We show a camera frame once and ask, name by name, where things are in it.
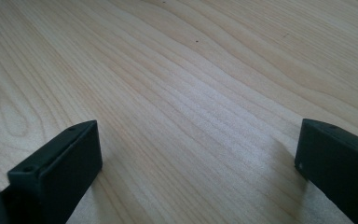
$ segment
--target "light wooden surface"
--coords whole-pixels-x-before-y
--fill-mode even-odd
[[[351,223],[294,168],[303,118],[358,134],[358,1],[0,0],[0,189],[99,122],[69,223]]]

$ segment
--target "wood grain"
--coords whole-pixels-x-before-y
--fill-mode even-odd
[[[303,118],[358,134],[358,1],[0,0],[0,189],[99,122],[68,223],[351,223],[294,168]]]

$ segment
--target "black rectangular block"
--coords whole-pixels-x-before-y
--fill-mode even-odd
[[[295,165],[358,224],[358,136],[331,124],[304,119]]]

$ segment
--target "wooden table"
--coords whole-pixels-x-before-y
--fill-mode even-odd
[[[68,223],[351,223],[294,168],[303,118],[358,135],[358,1],[0,0],[0,189],[99,122]]]

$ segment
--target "black plastic object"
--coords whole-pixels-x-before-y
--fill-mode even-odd
[[[328,123],[303,119],[295,164],[358,224],[358,136]]]
[[[102,165],[97,121],[72,126],[7,173],[0,214],[11,224],[65,223]]]

